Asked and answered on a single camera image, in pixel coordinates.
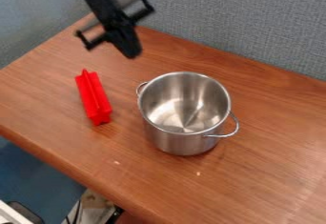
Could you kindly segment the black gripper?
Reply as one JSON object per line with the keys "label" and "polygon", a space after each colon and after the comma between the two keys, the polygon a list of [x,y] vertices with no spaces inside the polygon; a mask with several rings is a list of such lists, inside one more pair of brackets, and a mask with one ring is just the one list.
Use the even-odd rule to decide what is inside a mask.
{"label": "black gripper", "polygon": [[[74,32],[85,49],[92,50],[102,42],[110,43],[126,58],[140,55],[142,48],[134,31],[136,23],[153,13],[148,0],[84,0],[94,19]],[[84,32],[96,25],[102,34],[88,40]]]}

